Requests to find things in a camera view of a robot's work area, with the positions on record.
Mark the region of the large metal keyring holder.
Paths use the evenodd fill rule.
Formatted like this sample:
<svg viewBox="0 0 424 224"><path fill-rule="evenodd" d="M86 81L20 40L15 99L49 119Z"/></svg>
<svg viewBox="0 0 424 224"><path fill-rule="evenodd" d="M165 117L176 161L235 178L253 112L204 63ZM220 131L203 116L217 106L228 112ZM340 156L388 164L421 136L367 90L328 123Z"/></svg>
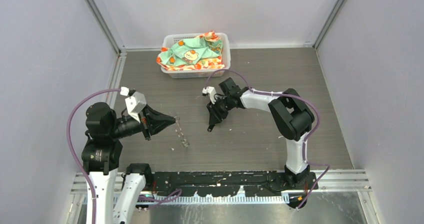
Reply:
<svg viewBox="0 0 424 224"><path fill-rule="evenodd" d="M177 125L175 128L175 131L178 135L178 137L180 138L181 144L183 147L189 147L190 143L188 141L188 139L186 138L186 136L184 135L183 131L182 131L182 127L180 125L180 118L178 116L175 116L175 124Z"/></svg>

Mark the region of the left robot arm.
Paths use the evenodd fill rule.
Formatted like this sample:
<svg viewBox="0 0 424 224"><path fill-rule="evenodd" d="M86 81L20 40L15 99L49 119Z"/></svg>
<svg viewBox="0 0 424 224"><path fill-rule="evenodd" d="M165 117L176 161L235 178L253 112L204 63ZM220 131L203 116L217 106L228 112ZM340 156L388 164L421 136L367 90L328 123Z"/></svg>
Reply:
<svg viewBox="0 0 424 224"><path fill-rule="evenodd" d="M86 136L82 151L88 204L87 223L130 223L141 191L149 190L154 175L147 163L130 164L124 172L122 191L114 202L115 183L123 145L120 140L142 133L146 140L175 124L176 119L146 105L140 121L129 115L117 118L107 103L98 102L86 111Z"/></svg>

